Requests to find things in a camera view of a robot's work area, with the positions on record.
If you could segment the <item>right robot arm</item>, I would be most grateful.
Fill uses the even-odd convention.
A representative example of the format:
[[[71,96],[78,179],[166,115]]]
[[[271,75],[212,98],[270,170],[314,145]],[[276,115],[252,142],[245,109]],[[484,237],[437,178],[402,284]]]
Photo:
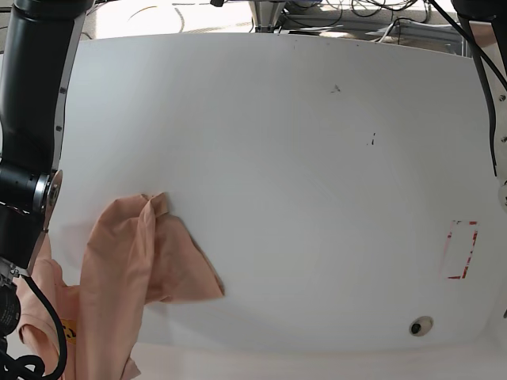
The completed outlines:
[[[22,278],[56,329],[57,364],[1,353],[4,379],[57,379],[67,343],[55,308],[31,277],[63,173],[59,161],[71,72],[90,1],[15,1],[1,67],[1,337],[21,319],[15,278]]]

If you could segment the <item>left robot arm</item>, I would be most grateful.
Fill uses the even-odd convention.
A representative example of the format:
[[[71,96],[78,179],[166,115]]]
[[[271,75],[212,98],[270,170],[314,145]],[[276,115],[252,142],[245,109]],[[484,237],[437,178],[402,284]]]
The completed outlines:
[[[490,123],[490,153],[499,182],[498,199],[506,208],[506,2],[454,1],[461,27],[472,39]]]

